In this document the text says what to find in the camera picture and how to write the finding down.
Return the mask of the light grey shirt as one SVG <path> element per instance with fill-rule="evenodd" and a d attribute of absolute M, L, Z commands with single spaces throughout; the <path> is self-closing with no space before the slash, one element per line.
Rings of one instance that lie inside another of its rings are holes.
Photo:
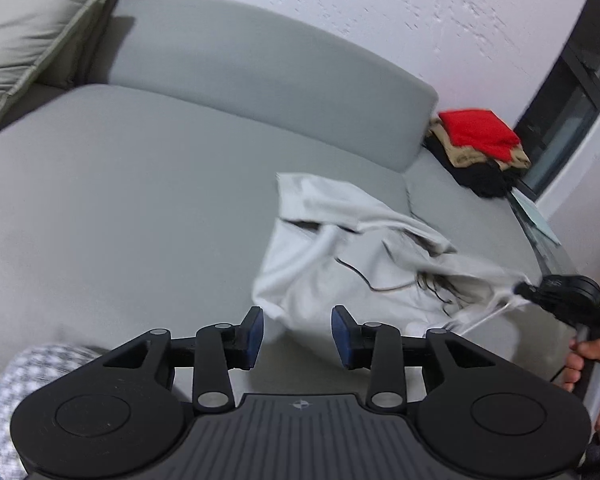
<path fill-rule="evenodd" d="M 332 308 L 405 336 L 464 334 L 526 305 L 524 274 L 457 250 L 441 233 L 357 186 L 279 174 L 278 211 L 252 298 L 276 330 L 333 359 Z"/>

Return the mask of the glass side table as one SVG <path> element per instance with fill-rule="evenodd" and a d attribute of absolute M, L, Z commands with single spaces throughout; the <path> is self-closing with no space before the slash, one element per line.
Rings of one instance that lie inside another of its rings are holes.
<path fill-rule="evenodd" d="M 558 240 L 558 236 L 553 232 L 535 203 L 522 194 L 518 188 L 513 188 L 508 193 L 507 199 L 531 244 L 542 274 L 578 274 L 564 245 Z"/>

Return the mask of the grey sofa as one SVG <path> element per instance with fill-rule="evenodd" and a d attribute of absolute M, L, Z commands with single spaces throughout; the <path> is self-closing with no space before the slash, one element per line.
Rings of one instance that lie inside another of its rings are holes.
<path fill-rule="evenodd" d="M 537 280 L 505 200 L 422 147 L 429 84 L 324 30 L 228 0 L 110 0 L 78 83 L 0 129 L 0 375 L 20 351 L 190 336 L 251 306 L 276 178 L 347 181 L 464 254 Z"/>

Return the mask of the red folded garment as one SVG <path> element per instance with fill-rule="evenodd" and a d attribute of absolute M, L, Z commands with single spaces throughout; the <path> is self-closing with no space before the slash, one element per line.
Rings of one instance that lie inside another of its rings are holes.
<path fill-rule="evenodd" d="M 520 139 L 490 110 L 446 110 L 438 114 L 442 126 L 456 146 L 471 146 L 488 156 L 509 162 Z"/>

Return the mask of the houndstooth patterned fabric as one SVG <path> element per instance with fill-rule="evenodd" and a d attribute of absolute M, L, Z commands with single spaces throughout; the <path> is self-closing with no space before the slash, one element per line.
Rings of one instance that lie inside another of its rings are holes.
<path fill-rule="evenodd" d="M 13 410 L 26 396 L 100 357 L 70 344 L 42 344 L 18 353 L 0 378 L 0 408 Z"/>

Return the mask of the grey front pillow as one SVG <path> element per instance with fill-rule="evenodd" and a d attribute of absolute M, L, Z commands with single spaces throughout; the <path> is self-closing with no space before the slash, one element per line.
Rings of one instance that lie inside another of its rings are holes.
<path fill-rule="evenodd" d="M 0 121 L 104 0 L 0 0 Z"/>

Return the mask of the dark window frame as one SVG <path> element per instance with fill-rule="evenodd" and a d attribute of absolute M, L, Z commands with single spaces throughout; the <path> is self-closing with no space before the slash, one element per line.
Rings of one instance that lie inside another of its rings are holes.
<path fill-rule="evenodd" d="M 531 160 L 518 188 L 535 200 L 585 139 L 600 114 L 600 0 L 580 16 L 515 132 Z"/>

